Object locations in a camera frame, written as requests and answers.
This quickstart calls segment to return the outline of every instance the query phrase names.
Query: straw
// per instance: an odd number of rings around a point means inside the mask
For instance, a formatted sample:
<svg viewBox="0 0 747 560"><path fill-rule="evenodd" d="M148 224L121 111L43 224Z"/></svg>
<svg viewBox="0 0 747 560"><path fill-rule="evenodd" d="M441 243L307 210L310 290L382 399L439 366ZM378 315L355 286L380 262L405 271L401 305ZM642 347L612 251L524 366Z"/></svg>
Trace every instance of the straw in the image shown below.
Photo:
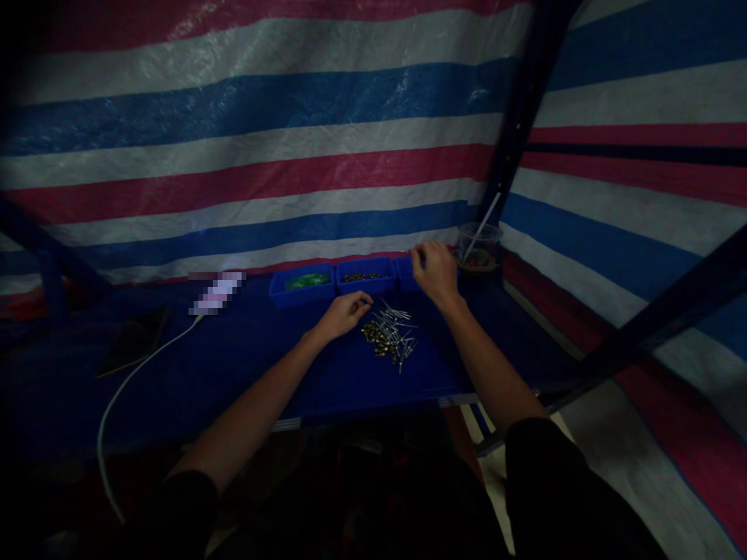
<svg viewBox="0 0 747 560"><path fill-rule="evenodd" d="M498 202L498 199L500 198L500 192L496 194L496 197L493 199L493 202L490 203L490 208L488 208L488 211L485 213L485 218L482 219L482 222L480 222L480 227L477 229L477 232L474 236L472 236L472 242L469 244L469 248L465 251L463 255L461 255L461 262L464 264L465 258L467 258L467 255L469 255L472 252L472 248L475 246L475 241L477 241L477 238L480 237L480 233L482 233L482 228L485 227L485 223L488 221L488 218L493 213L493 210L496 207L496 204Z"/></svg>

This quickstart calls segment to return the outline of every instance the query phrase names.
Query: human arm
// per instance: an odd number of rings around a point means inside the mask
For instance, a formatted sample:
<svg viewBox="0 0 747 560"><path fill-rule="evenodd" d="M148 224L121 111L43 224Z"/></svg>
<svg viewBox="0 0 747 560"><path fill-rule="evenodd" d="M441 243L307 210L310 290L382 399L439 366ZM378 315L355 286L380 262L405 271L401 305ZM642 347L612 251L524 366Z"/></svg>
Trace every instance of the human arm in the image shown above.
<svg viewBox="0 0 747 560"><path fill-rule="evenodd" d="M410 256L413 276L444 316L472 384L498 432L505 436L513 424L525 418L547 418L537 397L459 295L457 267L446 246L434 241L421 243L410 250Z"/></svg>
<svg viewBox="0 0 747 560"><path fill-rule="evenodd" d="M444 315L480 400L506 441L507 510L518 558L665 558L644 522L547 418L469 312L448 249L423 243L411 256L417 282Z"/></svg>
<svg viewBox="0 0 747 560"><path fill-rule="evenodd" d="M373 302L364 292L335 299L316 327L213 422L170 476L199 471L222 493L265 441L319 352L355 327Z"/></svg>
<svg viewBox="0 0 747 560"><path fill-rule="evenodd" d="M319 323L200 436L102 556L204 558L219 493L262 444L317 354L355 327L372 302L363 292L338 297Z"/></svg>

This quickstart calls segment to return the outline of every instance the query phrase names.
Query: blue stripe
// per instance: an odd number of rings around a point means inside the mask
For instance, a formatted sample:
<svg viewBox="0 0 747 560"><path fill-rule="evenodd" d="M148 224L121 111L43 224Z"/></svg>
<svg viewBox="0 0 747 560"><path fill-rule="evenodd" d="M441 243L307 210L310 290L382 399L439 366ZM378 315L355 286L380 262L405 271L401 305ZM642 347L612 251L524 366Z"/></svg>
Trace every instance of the blue stripe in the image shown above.
<svg viewBox="0 0 747 560"><path fill-rule="evenodd" d="M382 237L459 226L475 218L467 201L444 202L386 212L315 214L246 226L228 226L162 240L75 247L97 270L159 266L178 259L243 253L300 241ZM28 274L33 258L23 251L0 254L5 275Z"/></svg>
<svg viewBox="0 0 747 560"><path fill-rule="evenodd" d="M699 255L511 193L501 220L650 302L700 262ZM698 330L747 361L747 297Z"/></svg>
<svg viewBox="0 0 747 560"><path fill-rule="evenodd" d="M164 145L275 128L502 112L516 58L377 72L249 75L180 89L10 110L0 155Z"/></svg>
<svg viewBox="0 0 747 560"><path fill-rule="evenodd" d="M549 90L745 57L747 2L651 0L570 31Z"/></svg>

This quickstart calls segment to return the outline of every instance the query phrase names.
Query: forearm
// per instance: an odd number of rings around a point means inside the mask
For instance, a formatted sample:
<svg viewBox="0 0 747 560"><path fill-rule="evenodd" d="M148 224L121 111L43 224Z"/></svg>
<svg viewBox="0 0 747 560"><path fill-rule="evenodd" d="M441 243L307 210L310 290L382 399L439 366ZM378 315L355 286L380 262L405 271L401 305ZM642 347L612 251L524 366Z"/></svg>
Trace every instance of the forearm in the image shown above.
<svg viewBox="0 0 747 560"><path fill-rule="evenodd" d="M314 332L252 385L205 431L171 474L201 471L223 492L254 455L326 341Z"/></svg>
<svg viewBox="0 0 747 560"><path fill-rule="evenodd" d="M454 336L480 401L498 432L506 435L515 422L524 418L546 418L537 397L480 327L467 303L457 297L437 305Z"/></svg>

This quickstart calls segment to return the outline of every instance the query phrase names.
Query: white charging cable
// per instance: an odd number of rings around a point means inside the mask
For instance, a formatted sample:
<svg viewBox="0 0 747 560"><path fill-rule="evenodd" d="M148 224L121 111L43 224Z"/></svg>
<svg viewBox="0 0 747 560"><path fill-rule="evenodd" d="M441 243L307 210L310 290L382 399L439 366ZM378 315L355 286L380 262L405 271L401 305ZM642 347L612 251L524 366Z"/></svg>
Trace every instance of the white charging cable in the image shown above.
<svg viewBox="0 0 747 560"><path fill-rule="evenodd" d="M184 331L182 334L179 334L178 336L172 338L169 340L165 345L158 348L153 354L148 356L145 360L142 361L142 363L137 366L135 369L132 370L132 373L130 373L124 381L122 381L122 385L119 386L119 389L117 389L117 392L114 393L114 396L111 398L111 401L109 401L109 405L107 406L107 409L103 412L103 416L101 417L101 423L99 424L99 436L96 439L96 456L99 459L99 471L101 472L101 480L103 481L103 490L107 493L107 498L109 499L109 503L111 504L111 508L114 510L114 513L117 514L117 517L119 518L120 523L125 523L125 516L122 515L122 510L119 509L119 505L117 504L117 500L114 498L114 493L111 491L111 483L109 482L109 476L107 475L107 465L104 462L103 458L103 430L107 425L107 418L109 417L109 412L111 412L112 407L114 406L114 402L116 402L117 398L119 397L119 394L122 392L122 390L125 388L127 383L129 383L130 379L138 372L140 371L140 368L142 368L146 363L150 362L152 358L155 358L156 355L161 352L164 348L168 348L171 346L174 342L182 338L185 334L187 334L189 331L191 331L193 328L197 326L197 323L199 323L202 318L205 315L198 315L195 318L195 322L190 325L190 327Z"/></svg>

